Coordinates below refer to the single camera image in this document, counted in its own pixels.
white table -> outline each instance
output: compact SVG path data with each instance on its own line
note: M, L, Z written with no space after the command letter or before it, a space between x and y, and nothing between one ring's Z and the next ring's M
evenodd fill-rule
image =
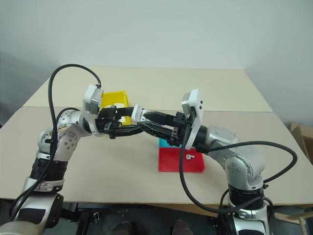
M297 165L271 182L265 191L266 196L277 205L313 204L313 189L309 186L313 178L313 166L244 72L105 67L92 69L102 80L105 77L106 82L102 83L106 91L125 89L131 104L139 102L146 108L152 107L151 109L159 105L169 114L180 109L179 103L184 92L200 87L206 110L203 125L228 128L237 133L242 141L277 142L298 154ZM94 80L90 78L85 85L85 73L78 71L79 69L70 69L56 77L53 87L55 106L81 106L78 100L82 99L88 83L94 83ZM118 89L114 85L117 77L125 85L123 88ZM129 82L127 77L137 77L140 82L146 80L147 83L142 83L142 88L138 89L134 85L136 81L133 79ZM148 78L151 77L157 78L161 85L150 82ZM195 84L188 88L191 78ZM69 89L72 80L76 80L75 87ZM175 86L178 80L181 85ZM146 87L151 85L153 89L148 90ZM35 159L38 136L51 126L45 86L46 84L0 129L1 198L15 198L21 192L24 179L29 175ZM64 96L66 99L62 102L61 97ZM210 107L214 107L213 111L207 111ZM258 148L267 160L264 178L275 174L291 161L289 153L280 149L266 146ZM71 202L146 203L195 211L195 206L190 205L190 200L183 192L178 173L158 172L157 155L157 138L146 133L115 140L82 138L68 164L61 194L66 201ZM205 171L186 173L186 181L197 199L216 206L221 194L227 189L226 177L217 162L209 157L204 159Z

red tray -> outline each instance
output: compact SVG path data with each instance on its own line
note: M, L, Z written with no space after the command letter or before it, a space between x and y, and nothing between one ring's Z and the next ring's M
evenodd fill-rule
M159 148L158 170L159 172L179 172L180 148ZM190 154L194 158L187 160L186 155ZM184 172L202 173L205 169L203 156L194 148L185 150Z

white wall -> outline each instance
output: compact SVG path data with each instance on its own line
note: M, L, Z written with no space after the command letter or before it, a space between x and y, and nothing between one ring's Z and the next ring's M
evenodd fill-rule
M311 0L2 0L0 121L64 63L241 69L313 125Z

yellow container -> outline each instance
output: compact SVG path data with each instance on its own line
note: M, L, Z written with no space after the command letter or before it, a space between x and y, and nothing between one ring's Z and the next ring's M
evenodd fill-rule
M125 107L128 107L128 98L126 91L119 92L104 92L102 95L102 104L101 109L105 108L108 105L114 105L115 103L122 103ZM123 125L130 125L130 117L125 117L125 121L122 122Z

robotic arm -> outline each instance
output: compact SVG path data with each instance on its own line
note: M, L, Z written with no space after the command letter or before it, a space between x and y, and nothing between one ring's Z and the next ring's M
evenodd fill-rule
M209 155L224 169L229 184L229 206L235 207L243 202L263 196L265 158L253 147L236 147L209 152L209 149L238 143L236 134L219 127L201 125L203 101L199 90L193 90L183 97L184 113L176 116L149 112L139 105L130 108L104 108L101 111L103 91L90 85L83 100L83 111L63 110L59 116L58 142L52 164L43 180L34 188L27 199L17 202L12 221L0 227L1 235L40 235L46 228L54 227L59 220L63 196L58 192L64 184L64 173L78 141L81 137L109 135L111 139L130 136L141 132L163 138L169 144L183 144L187 132L186 148L196 147L197 151ZM122 126L119 120L129 116L136 125ZM44 131L39 138L39 150L23 192L26 192L40 178L50 160L52 130ZM229 234L240 231L255 231L255 234L269 234L267 205L263 199L257 200L235 213L226 213L224 220L230 221Z

